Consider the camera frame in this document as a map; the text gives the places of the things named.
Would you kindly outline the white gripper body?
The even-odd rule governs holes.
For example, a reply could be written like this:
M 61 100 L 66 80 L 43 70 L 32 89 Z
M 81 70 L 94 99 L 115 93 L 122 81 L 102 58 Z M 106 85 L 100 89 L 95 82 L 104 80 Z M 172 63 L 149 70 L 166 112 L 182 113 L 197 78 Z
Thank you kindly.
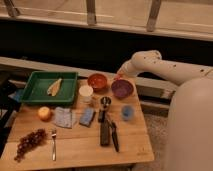
M 117 76 L 119 78 L 122 77 L 133 77 L 134 76 L 134 68 L 129 62 L 125 62 L 117 71 Z

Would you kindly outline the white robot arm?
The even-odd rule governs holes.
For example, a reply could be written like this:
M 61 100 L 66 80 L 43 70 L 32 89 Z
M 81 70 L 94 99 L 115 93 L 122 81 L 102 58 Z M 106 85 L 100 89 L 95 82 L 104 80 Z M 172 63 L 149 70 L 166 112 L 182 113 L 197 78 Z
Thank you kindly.
M 152 73 L 176 85 L 195 78 L 213 79 L 213 66 L 163 60 L 158 50 L 134 53 L 122 64 L 117 74 L 120 77 L 136 77 L 143 72 Z

